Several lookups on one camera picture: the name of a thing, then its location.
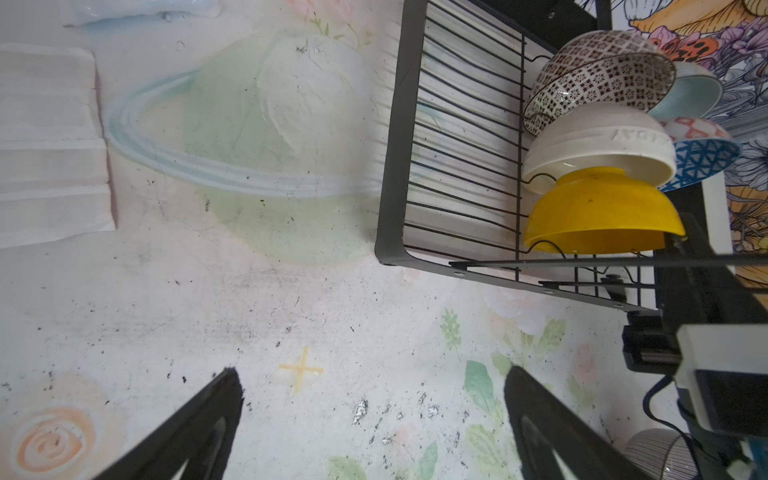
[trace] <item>black cable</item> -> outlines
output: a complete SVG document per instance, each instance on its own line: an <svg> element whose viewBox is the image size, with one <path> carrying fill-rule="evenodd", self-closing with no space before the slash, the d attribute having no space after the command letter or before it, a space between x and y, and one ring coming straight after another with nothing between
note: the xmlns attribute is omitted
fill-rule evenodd
<svg viewBox="0 0 768 480"><path fill-rule="evenodd" d="M656 385L652 386L650 390L648 390L648 392L645 394L645 397L643 397L643 412L645 412L645 415L648 415L649 419L673 429L683 437L685 446L688 447L688 451L690 452L690 457L694 460L694 464L696 465L696 470L699 471L699 462L696 460L696 454L694 453L694 443L688 434L680 430L675 424L669 423L666 420L659 419L650 411L650 399L652 399L654 395L659 393L661 390L665 389L670 383L672 383L672 376L665 375L656 383Z"/></svg>

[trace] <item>wire rack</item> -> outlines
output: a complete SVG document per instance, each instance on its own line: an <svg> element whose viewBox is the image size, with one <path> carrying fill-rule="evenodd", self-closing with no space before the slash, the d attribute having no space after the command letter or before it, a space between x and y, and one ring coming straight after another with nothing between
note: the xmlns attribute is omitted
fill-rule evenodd
<svg viewBox="0 0 768 480"><path fill-rule="evenodd" d="M655 310L653 252L578 257L522 246L539 196L521 180L533 137L520 112L556 48L511 25L519 24L481 0L405 0L376 256L628 312ZM745 259L673 264L707 261Z"/></svg>

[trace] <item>white bowl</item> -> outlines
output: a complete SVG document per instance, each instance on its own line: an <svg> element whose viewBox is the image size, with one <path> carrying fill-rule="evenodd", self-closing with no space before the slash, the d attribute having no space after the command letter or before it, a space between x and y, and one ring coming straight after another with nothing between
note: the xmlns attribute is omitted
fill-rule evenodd
<svg viewBox="0 0 768 480"><path fill-rule="evenodd" d="M664 185L677 171L675 149L648 114L613 102L576 107L548 125L523 163L526 188L546 194L555 181L589 167L619 167L627 176Z"/></svg>
<svg viewBox="0 0 768 480"><path fill-rule="evenodd" d="M723 84L701 65L688 61L673 63L676 78L672 88L648 114L657 120L706 117L723 97Z"/></svg>

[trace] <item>brown patterned bowl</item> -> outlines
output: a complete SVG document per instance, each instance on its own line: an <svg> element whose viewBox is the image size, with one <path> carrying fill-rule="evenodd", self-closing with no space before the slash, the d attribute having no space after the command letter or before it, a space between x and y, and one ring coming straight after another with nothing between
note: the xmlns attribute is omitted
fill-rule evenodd
<svg viewBox="0 0 768 480"><path fill-rule="evenodd" d="M649 111L674 79L672 61L645 38L591 31L568 42L541 70L525 105L525 129L538 135L563 114L593 101Z"/></svg>

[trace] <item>light blue bowl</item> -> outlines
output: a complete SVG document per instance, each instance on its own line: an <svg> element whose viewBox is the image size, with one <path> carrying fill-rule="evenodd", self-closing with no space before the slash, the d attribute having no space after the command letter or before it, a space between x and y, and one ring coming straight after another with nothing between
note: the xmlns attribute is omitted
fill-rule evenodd
<svg viewBox="0 0 768 480"><path fill-rule="evenodd" d="M727 138L694 138L674 144L677 151L677 173L663 192L698 184L728 168L740 155L741 144Z"/></svg>

